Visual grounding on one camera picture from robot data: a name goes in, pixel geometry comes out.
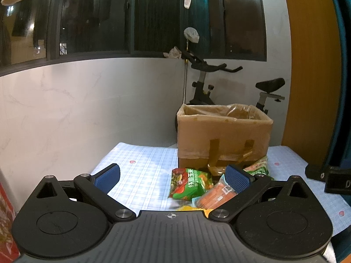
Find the orange sausage pack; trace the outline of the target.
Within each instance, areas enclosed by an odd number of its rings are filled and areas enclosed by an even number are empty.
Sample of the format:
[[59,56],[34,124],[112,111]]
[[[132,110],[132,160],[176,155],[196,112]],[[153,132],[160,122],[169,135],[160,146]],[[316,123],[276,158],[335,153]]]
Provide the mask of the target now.
[[236,191],[227,183],[225,175],[204,195],[192,199],[196,208],[216,209],[237,195]]

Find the light green veggie ring bag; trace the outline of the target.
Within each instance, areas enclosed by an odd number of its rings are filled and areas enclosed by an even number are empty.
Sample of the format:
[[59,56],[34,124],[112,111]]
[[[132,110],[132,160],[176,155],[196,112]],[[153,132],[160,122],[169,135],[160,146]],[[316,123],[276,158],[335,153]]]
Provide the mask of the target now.
[[256,174],[263,174],[263,175],[269,176],[268,157],[265,156],[265,157],[259,159],[254,164],[244,168],[243,170],[245,172],[251,174],[252,176],[254,176]]

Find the red patterned box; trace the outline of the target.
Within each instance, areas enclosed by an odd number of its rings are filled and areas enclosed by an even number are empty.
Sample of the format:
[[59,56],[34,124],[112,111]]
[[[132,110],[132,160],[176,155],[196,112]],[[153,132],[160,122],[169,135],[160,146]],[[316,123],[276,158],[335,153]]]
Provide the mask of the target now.
[[6,192],[1,185],[0,194],[0,260],[1,263],[12,263],[20,255],[11,234],[11,227],[15,219],[15,211]]

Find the white plastic bag on pole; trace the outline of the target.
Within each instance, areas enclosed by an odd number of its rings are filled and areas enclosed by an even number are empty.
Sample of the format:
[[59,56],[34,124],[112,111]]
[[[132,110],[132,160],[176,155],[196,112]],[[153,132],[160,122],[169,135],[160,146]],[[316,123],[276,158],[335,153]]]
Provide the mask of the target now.
[[192,43],[199,43],[200,36],[195,28],[187,27],[183,33],[187,41]]

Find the teal curtain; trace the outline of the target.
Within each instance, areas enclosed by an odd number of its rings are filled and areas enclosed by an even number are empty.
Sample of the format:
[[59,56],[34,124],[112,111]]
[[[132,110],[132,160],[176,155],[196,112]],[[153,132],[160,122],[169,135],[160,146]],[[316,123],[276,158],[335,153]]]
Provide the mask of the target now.
[[340,96],[326,164],[350,169],[350,0],[332,0],[340,40]]

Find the yellow snack packet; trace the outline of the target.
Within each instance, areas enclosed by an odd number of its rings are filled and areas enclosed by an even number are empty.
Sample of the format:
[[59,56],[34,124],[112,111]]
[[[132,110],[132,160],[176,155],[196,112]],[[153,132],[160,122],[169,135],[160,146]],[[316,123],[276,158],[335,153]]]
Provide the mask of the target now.
[[183,205],[180,208],[178,208],[177,211],[203,211],[205,216],[208,217],[210,212],[213,211],[213,209],[204,209],[193,207],[191,205]]

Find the dark window frame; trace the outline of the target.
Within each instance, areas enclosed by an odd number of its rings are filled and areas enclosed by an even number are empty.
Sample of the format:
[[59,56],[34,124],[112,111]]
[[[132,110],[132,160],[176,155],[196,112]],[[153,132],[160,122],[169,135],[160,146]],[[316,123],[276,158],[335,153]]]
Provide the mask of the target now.
[[209,59],[267,60],[262,0],[22,0],[1,6],[1,75],[77,60],[160,58],[186,48]]

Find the brown cardboard box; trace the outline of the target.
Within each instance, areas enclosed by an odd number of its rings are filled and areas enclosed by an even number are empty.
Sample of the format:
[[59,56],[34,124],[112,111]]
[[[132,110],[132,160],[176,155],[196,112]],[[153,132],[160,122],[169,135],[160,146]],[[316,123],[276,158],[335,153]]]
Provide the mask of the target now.
[[253,105],[182,105],[177,112],[178,167],[250,165],[266,156],[273,123]]

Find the orange wooden wardrobe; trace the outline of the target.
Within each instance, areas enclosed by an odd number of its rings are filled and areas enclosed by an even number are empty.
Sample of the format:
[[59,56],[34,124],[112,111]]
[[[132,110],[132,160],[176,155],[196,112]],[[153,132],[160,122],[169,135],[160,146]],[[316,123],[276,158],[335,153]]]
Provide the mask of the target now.
[[341,56],[332,0],[286,0],[292,76],[282,144],[323,164],[337,117]]

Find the crumpled white tissue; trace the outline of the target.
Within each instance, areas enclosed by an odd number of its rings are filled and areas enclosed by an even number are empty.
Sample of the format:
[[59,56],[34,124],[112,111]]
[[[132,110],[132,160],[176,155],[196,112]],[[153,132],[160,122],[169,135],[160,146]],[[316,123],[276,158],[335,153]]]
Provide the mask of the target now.
[[175,46],[168,53],[164,52],[163,55],[165,58],[181,59],[182,52],[178,47]]

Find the green red corn snack bag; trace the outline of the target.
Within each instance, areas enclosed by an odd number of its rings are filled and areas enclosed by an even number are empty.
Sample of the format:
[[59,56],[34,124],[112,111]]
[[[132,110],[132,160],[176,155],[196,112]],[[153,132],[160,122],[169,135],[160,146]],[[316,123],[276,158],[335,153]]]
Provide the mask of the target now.
[[172,170],[169,198],[191,201],[201,197],[214,186],[207,172],[191,168]]

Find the metal pole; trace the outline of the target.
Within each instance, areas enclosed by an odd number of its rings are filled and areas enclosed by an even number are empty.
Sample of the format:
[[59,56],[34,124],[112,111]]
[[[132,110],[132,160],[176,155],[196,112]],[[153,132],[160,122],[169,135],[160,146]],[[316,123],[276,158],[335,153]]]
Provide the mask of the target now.
[[[186,40],[186,51],[189,49],[189,41]],[[186,87],[187,87],[187,72],[188,72],[188,59],[184,59],[184,82],[183,82],[183,104],[186,102]]]

